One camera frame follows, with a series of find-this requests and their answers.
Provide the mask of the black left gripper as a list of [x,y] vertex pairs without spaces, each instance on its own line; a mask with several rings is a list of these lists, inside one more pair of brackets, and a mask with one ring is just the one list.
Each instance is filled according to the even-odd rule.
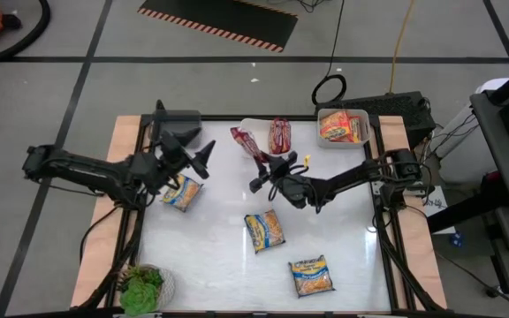
[[[184,148],[197,148],[200,135],[200,127],[185,132],[163,131],[161,133],[162,149],[176,150],[163,152],[160,157],[157,157],[153,152],[141,152],[144,164],[144,171],[141,173],[143,185],[148,190],[160,190],[167,186],[171,179],[175,178],[189,165],[191,157]],[[191,166],[202,179],[209,177],[208,161],[215,144],[216,141],[212,140],[196,152],[192,158]]]

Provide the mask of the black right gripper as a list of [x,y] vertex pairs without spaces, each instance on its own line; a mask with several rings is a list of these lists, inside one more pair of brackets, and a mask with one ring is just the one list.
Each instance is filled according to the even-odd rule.
[[289,174],[291,167],[298,158],[298,154],[295,151],[290,152],[288,156],[272,156],[268,154],[263,156],[267,161],[266,163],[263,163],[257,157],[254,159],[258,169],[258,177],[249,183],[249,189],[252,193],[258,192],[266,182],[274,183]]

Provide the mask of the blue soy sauce ramen packet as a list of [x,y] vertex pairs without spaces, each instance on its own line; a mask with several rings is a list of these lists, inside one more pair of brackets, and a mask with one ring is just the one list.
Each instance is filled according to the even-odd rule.
[[288,265],[299,298],[335,290],[323,255],[314,259],[289,262]]
[[194,179],[183,174],[178,174],[176,180],[167,185],[162,203],[176,208],[181,212],[186,212],[202,187],[203,184]]
[[273,209],[262,214],[246,215],[244,221],[256,254],[285,243],[285,235]]

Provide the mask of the left clear bin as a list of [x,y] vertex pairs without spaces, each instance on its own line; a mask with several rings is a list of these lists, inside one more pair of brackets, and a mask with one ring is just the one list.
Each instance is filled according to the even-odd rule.
[[198,110],[156,110],[149,138],[158,141],[164,131],[185,133],[201,126],[201,113]]

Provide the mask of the white plastic bin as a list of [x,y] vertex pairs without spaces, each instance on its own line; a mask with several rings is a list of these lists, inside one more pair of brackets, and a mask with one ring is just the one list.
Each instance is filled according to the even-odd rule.
[[245,118],[240,123],[240,128],[242,130],[246,130],[252,133],[256,145],[258,148],[265,153],[271,154],[269,151],[269,131],[270,124],[274,119],[254,119],[254,118]]

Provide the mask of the pale grey plastic bin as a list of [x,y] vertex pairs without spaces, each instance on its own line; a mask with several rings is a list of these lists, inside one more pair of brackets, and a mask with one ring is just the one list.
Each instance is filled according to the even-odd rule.
[[[333,142],[323,139],[320,136],[320,120],[337,111],[346,111],[349,117],[359,117],[361,120],[361,142]],[[358,148],[363,147],[369,140],[371,134],[368,113],[365,110],[342,110],[342,109],[321,109],[317,112],[317,143],[322,148]]]

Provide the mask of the green plant in mesh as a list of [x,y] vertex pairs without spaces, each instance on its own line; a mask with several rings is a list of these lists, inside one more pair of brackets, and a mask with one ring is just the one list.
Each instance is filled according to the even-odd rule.
[[154,267],[154,268],[159,269],[163,276],[164,282],[162,285],[160,297],[157,302],[157,308],[155,310],[155,311],[157,311],[157,310],[167,306],[171,302],[172,298],[174,297],[174,294],[176,291],[175,278],[168,269],[161,269],[161,268],[158,268],[158,267],[152,266],[152,265],[143,265],[140,267],[144,267],[144,266],[149,266],[149,267]]

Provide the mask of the black hazard striped floor mat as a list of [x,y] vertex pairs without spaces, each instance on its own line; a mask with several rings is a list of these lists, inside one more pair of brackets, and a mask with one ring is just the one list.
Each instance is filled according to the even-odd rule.
[[138,13],[272,52],[289,41],[298,16],[247,0],[145,0]]

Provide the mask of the black perforated computer case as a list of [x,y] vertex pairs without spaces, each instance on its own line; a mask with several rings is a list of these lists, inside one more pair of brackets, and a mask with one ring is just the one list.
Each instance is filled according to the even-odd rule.
[[429,100],[419,91],[325,102],[315,106],[315,112],[321,109],[365,110],[369,115],[402,117],[411,148],[422,143],[436,128]]

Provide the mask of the green succulent plant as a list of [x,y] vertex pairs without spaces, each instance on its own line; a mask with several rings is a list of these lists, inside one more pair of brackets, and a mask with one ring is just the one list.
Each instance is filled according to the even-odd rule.
[[125,314],[137,316],[154,312],[161,294],[163,276],[149,266],[127,268],[120,277],[119,302]]

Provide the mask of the white paper sheet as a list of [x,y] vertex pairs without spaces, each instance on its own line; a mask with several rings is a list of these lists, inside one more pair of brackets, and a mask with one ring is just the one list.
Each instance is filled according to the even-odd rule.
[[[425,212],[426,216],[434,216],[435,214],[437,214],[437,213],[443,211],[445,208],[447,208],[445,200],[440,200],[440,199],[429,199],[428,200],[427,198],[425,198],[423,200],[423,207],[424,207],[424,212]],[[447,234],[455,234],[455,233],[456,233],[456,230],[452,226],[452,227],[443,229],[441,231],[436,231],[435,235],[447,235]]]

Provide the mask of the black desk leg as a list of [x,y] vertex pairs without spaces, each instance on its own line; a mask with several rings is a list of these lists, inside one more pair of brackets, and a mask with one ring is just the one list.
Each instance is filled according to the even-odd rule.
[[468,219],[491,212],[504,203],[501,194],[483,191],[427,218],[430,233],[442,231]]

